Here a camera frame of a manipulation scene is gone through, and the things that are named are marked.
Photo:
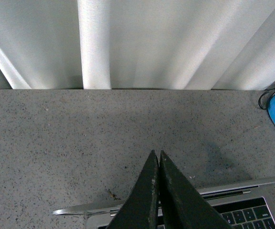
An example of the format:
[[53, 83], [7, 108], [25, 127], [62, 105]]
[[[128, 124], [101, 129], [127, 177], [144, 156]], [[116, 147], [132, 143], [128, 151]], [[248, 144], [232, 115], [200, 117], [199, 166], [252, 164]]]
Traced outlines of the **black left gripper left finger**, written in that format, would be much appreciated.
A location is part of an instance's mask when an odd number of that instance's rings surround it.
[[152, 150], [124, 205], [108, 229], [156, 229], [158, 226], [159, 163]]

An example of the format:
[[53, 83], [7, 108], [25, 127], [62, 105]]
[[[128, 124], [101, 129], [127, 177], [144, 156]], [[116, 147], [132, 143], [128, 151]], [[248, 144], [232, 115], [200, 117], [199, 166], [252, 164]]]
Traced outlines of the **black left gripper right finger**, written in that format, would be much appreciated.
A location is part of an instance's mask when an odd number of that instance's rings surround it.
[[166, 229], [231, 229], [169, 156], [160, 153], [160, 201]]

